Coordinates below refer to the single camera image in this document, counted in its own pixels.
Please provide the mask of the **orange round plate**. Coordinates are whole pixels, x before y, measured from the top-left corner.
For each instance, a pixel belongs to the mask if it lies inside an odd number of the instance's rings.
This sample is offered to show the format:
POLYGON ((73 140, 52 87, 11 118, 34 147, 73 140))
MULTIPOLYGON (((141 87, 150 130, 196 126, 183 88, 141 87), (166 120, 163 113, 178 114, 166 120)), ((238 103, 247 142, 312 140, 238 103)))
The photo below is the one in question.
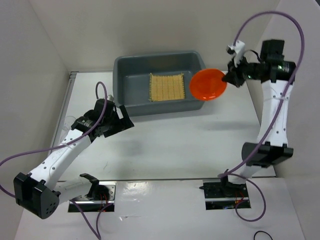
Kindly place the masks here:
POLYGON ((206 68, 198 71, 189 83, 193 97, 200 101, 211 101, 220 97, 227 88, 223 81, 225 74, 216 68, 206 68))

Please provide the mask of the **woven bamboo mat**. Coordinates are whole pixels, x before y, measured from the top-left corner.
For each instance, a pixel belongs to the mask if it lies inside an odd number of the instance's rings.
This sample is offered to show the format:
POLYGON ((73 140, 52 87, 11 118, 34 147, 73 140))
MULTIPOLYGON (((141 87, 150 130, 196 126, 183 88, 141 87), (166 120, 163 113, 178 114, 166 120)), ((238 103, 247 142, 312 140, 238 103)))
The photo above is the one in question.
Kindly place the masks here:
POLYGON ((149 101, 163 102, 186 98, 184 74, 155 75, 149 74, 149 101))

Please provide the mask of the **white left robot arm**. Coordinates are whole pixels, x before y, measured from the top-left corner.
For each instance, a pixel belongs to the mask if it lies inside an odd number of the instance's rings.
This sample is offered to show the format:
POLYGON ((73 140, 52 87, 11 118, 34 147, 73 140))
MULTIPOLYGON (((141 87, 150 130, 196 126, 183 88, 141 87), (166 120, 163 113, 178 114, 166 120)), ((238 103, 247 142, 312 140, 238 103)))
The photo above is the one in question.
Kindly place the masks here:
POLYGON ((28 174, 19 173, 13 180, 18 205, 47 219, 58 205, 79 196, 88 200, 107 195, 108 188, 88 173, 58 184, 58 181, 78 155, 100 137, 105 138, 134 127, 124 105, 98 99, 94 109, 75 120, 59 149, 53 151, 28 174))

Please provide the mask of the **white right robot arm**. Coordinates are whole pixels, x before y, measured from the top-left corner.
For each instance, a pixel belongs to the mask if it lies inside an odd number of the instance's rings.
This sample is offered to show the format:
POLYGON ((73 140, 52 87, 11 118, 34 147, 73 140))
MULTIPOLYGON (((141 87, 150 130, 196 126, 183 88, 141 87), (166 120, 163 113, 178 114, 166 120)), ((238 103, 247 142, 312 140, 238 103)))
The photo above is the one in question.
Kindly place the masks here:
POLYGON ((232 55, 228 63, 228 72, 222 78, 237 88, 247 80, 261 83, 263 92, 262 117, 256 142, 245 142, 241 149, 243 165, 228 179, 224 173, 219 184, 220 193, 231 196, 245 186, 246 179, 256 172, 286 161, 293 156, 287 138, 287 116, 290 95, 294 83, 296 64, 286 61, 283 55, 284 40, 270 39, 262 43, 257 54, 258 62, 249 63, 244 54, 245 43, 237 40, 228 46, 232 55))

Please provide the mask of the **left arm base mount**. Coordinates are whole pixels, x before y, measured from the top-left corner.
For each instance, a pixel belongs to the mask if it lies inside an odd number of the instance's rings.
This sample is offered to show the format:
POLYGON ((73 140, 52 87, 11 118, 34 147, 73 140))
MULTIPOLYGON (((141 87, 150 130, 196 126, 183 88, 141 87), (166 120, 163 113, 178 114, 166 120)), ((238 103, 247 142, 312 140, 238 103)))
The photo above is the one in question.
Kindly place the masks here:
POLYGON ((92 197, 81 195, 74 201, 84 213, 114 212, 116 187, 116 181, 101 181, 92 197))

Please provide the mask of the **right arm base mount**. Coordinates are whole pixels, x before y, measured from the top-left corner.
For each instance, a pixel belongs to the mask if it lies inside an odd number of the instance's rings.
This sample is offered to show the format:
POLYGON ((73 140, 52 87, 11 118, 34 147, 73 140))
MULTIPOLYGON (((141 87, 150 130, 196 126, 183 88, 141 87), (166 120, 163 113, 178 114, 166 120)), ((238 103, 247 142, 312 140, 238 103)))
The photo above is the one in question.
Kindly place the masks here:
POLYGON ((250 199, 246 184, 234 185, 220 179, 206 179, 199 187, 203 191, 205 208, 209 210, 250 209, 250 199))

